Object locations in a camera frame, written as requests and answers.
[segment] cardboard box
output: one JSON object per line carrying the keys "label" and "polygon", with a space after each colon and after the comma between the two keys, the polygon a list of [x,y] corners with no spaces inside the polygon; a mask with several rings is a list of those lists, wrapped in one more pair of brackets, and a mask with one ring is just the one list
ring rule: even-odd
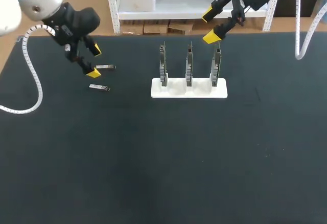
{"label": "cardboard box", "polygon": [[146,20],[144,34],[167,34],[169,20]]}
{"label": "cardboard box", "polygon": [[121,21],[121,33],[124,35],[143,35],[144,20]]}
{"label": "cardboard box", "polygon": [[194,25],[194,20],[192,19],[178,19],[172,20],[168,26],[168,33],[190,35]]}

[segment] metal bracket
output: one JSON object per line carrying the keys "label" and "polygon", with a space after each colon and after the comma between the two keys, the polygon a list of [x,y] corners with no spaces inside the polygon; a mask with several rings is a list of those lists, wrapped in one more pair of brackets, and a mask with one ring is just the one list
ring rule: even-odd
{"label": "metal bracket", "polygon": [[188,56],[186,58],[186,85],[187,87],[192,87],[193,78],[193,46],[192,43],[189,45]]}
{"label": "metal bracket", "polygon": [[211,65],[211,83],[213,87],[217,87],[218,78],[219,78],[219,69],[221,63],[221,51],[220,51],[220,44],[215,46],[214,57],[212,60]]}
{"label": "metal bracket", "polygon": [[166,65],[166,43],[160,46],[160,80],[161,80],[161,86],[166,87],[167,86],[167,65]]}

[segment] wooden floor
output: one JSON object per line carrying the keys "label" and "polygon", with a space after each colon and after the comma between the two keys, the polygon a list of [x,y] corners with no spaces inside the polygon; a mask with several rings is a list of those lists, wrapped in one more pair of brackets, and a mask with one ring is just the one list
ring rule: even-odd
{"label": "wooden floor", "polygon": [[[110,17],[110,10],[107,0],[65,0],[70,2],[76,10],[81,10],[85,7],[93,7],[101,18],[100,26],[93,32],[93,35],[113,35],[112,23]],[[307,31],[312,18],[303,18],[301,20],[301,30]],[[197,20],[193,34],[205,34],[212,26],[217,24],[221,20],[205,24],[201,20]],[[261,33],[263,27],[263,18],[249,18],[244,27],[237,26],[231,33]],[[13,33],[0,38],[0,71],[2,70],[6,60],[14,46],[14,43],[18,36],[23,35],[25,31],[36,22],[32,22],[23,16],[20,27]],[[271,27],[271,32],[292,32],[295,31],[295,19],[294,18],[275,18]],[[327,25],[320,24],[318,31],[327,31]],[[44,31],[36,32],[35,35],[46,35]]]}

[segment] black mat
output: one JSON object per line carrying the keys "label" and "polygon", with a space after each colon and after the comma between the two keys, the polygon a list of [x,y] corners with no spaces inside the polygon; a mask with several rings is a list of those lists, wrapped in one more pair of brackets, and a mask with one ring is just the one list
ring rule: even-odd
{"label": "black mat", "polygon": [[[213,46],[99,37],[96,63],[118,68],[92,80],[50,38],[32,38],[44,101],[0,113],[0,223],[326,223],[326,39],[296,61],[294,34],[230,35],[227,99],[154,100],[161,43],[170,77],[184,75],[191,40],[194,76],[208,76]],[[0,103],[28,108],[36,92],[17,44]]]}

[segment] white stand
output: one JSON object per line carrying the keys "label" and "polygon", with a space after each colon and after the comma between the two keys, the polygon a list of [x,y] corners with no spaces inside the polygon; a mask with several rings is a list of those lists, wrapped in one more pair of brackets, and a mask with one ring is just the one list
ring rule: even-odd
{"label": "white stand", "polygon": [[152,79],[152,98],[225,99],[227,96],[224,78],[218,79],[217,87],[212,87],[211,78],[193,78],[192,87],[186,86],[185,78],[167,78],[166,87],[161,86],[160,78]]}

